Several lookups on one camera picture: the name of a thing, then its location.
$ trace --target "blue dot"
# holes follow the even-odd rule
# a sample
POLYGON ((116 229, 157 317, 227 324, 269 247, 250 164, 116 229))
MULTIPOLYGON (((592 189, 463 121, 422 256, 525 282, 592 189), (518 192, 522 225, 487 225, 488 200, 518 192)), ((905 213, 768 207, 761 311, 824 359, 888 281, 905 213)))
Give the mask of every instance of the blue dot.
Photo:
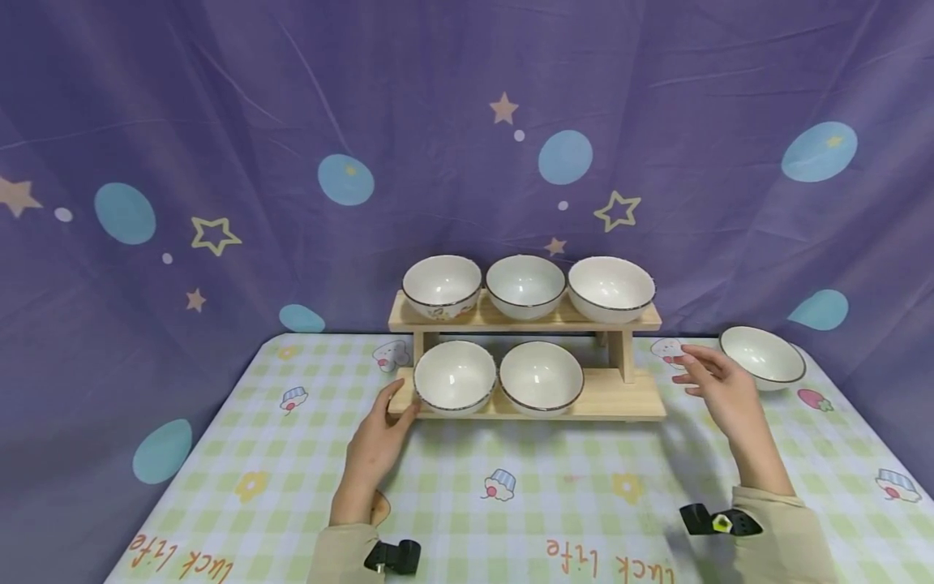
POLYGON ((538 172, 551 184, 571 184, 590 168, 593 147, 575 130, 562 130, 548 138, 538 153, 538 172))
POLYGON ((136 447, 133 474, 148 485, 158 485, 178 472, 190 450, 191 424, 187 420, 172 420, 136 447))
POLYGON ((839 121, 825 121, 795 138, 782 157, 782 172, 798 182, 839 175, 856 156, 856 132, 839 121))
POLYGON ((279 321, 294 333, 320 333, 324 330, 324 319, 307 306, 283 306, 279 310, 279 321))
POLYGON ((128 246, 149 241, 156 233, 156 214, 146 196, 128 184, 110 182, 97 190, 94 212, 108 235, 128 246))
POLYGON ((842 292, 821 290, 802 302, 788 316, 789 320, 816 331, 832 331, 840 326, 850 311, 850 302, 842 292))
POLYGON ((318 165, 318 183, 335 203, 354 206, 373 194, 373 174, 366 164, 344 154, 332 154, 318 165))

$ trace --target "white ceramic bowl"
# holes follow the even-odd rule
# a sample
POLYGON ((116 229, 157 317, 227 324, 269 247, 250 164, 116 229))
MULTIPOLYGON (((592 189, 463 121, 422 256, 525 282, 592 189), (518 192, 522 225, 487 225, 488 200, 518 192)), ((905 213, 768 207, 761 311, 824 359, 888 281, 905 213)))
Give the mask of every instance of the white ceramic bowl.
POLYGON ((608 256, 581 260, 568 273, 571 302, 585 317, 606 324, 636 320, 655 298, 655 281, 638 265, 608 256))
POLYGON ((567 350, 531 341, 502 358, 500 385, 513 407, 532 418, 560 416, 584 390, 584 370, 567 350))
POLYGON ((763 392, 783 390, 801 381, 804 357, 786 340, 751 326, 734 326, 720 334, 720 350, 739 363, 763 392))
POLYGON ((534 255, 502 258, 487 271, 489 299, 515 320, 536 320, 550 313, 566 285, 561 268, 534 255))
POLYGON ((451 320, 472 310, 483 275, 459 255, 434 255, 413 265, 403 277, 409 305, 426 319, 451 320))
POLYGON ((446 418, 470 416, 489 401, 496 363, 486 349, 468 341, 447 341, 427 350, 415 365, 415 392, 446 418))

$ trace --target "right hand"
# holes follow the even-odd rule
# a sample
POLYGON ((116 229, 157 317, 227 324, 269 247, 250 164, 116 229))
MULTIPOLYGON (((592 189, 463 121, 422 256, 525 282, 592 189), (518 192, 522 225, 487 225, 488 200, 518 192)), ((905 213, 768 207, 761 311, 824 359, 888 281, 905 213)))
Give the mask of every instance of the right hand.
POLYGON ((687 373, 672 377, 685 391, 703 398, 711 418, 732 442, 743 442, 769 432, 765 412, 759 402, 756 382, 730 357, 718 350, 683 345, 683 356, 675 357, 687 373))

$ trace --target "plaid tablecloth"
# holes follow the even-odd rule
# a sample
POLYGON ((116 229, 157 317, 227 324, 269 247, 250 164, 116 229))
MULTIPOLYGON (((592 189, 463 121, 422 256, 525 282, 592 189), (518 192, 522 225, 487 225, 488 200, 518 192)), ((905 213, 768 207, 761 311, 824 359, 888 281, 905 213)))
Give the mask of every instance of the plaid tablecloth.
MULTIPOLYGON (((469 338, 498 360, 528 340, 469 338)), ((557 340, 585 366, 605 366, 593 338, 557 340)), ((107 582, 303 583, 347 441, 409 361, 410 342, 267 342, 107 582)), ((695 502, 729 507, 736 471, 702 401, 670 382, 672 344, 636 340, 636 363, 668 409, 662 423, 418 422, 383 487, 390 511, 378 531, 419 541, 421 564, 416 577, 389 581, 729 581, 729 538, 688 537, 678 514, 695 502)), ((934 582, 934 505, 810 358, 808 367, 800 384, 762 398, 841 582, 934 582)))

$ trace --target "black clamp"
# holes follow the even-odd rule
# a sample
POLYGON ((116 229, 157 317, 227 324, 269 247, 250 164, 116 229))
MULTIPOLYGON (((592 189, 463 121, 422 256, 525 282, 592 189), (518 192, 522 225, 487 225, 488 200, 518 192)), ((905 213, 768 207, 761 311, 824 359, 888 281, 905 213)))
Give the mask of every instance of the black clamp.
POLYGON ((417 541, 404 539, 398 546, 377 541, 363 565, 378 574, 383 574, 386 568, 399 575, 415 574, 419 558, 421 545, 417 541))
POLYGON ((681 507, 681 519, 691 535, 730 534, 737 537, 762 533, 762 526, 740 509, 710 514, 703 503, 681 507))

